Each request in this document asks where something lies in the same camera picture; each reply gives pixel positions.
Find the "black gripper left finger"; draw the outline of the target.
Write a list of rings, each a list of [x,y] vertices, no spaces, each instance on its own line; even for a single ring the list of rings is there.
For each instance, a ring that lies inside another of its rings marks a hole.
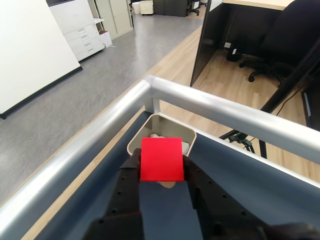
[[[102,217],[91,222],[84,240],[144,240],[140,210],[141,149],[119,168],[116,183]]]

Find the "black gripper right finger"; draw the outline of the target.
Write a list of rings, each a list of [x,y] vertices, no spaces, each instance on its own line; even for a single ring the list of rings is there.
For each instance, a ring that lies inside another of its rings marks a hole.
[[[185,155],[183,170],[204,240],[267,239],[267,225]]]

